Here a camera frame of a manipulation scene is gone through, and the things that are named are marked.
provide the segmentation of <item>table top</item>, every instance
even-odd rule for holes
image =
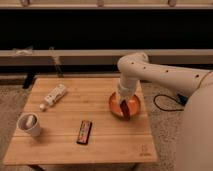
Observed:
[[[124,121],[112,115],[108,100],[117,78],[38,78],[25,112],[33,112],[43,129],[32,138],[16,128],[5,165],[156,162],[157,155],[141,86],[136,94],[140,114]],[[45,112],[44,97],[58,84],[68,93]],[[88,145],[76,143],[82,120],[93,122]]]

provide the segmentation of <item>floor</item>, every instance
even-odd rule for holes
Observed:
[[[30,89],[22,89],[24,76],[10,78],[0,76],[0,171],[31,171],[27,166],[4,166],[3,157],[8,148],[16,121],[26,103]],[[151,128],[159,157],[156,164],[140,164],[137,171],[173,171],[175,160],[175,145],[181,112],[163,112],[155,107],[152,100],[159,93],[175,97],[175,93],[152,83],[142,83],[145,102],[150,116]],[[164,108],[176,109],[181,106],[163,97],[158,103]],[[96,164],[96,165],[66,165],[43,166],[48,171],[128,171],[132,164]]]

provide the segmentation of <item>small bottle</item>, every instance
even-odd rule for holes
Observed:
[[[44,102],[39,106],[40,110],[45,111],[48,107],[53,106],[66,92],[66,87],[63,84],[59,84],[44,98]]]

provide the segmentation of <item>table leg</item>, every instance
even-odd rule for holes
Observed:
[[[132,171],[136,171],[137,170],[137,168],[139,167],[139,163],[135,163],[134,165],[133,165],[133,167],[131,168],[131,170]]]
[[[23,89],[28,89],[30,84],[33,82],[34,77],[35,77],[35,73],[28,73],[27,74],[27,78],[25,79],[22,88]]]
[[[28,165],[30,168],[34,169],[35,171],[45,171],[39,165]]]

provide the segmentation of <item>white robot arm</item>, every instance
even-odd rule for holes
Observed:
[[[147,80],[190,97],[183,113],[175,171],[213,170],[213,72],[149,64],[145,53],[118,61],[120,102],[134,95],[138,80]]]

